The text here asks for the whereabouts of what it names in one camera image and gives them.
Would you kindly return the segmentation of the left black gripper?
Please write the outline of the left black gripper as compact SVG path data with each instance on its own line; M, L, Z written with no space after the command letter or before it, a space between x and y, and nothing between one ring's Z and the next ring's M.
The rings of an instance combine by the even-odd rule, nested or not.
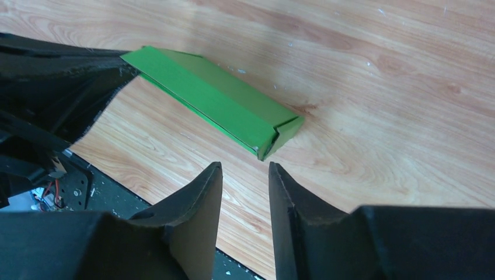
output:
M1 208L67 173L58 154L139 74L124 54L1 33Z

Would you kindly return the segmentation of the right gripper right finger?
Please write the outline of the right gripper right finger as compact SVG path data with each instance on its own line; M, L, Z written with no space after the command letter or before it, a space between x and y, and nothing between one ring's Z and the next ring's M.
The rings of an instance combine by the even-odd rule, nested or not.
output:
M330 205L269 165L277 279L493 279L494 211Z

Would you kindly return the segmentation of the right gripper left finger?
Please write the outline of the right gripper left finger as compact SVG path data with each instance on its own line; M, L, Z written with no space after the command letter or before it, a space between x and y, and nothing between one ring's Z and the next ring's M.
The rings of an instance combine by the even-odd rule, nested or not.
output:
M130 219L110 212L2 212L2 279L211 279L222 166Z

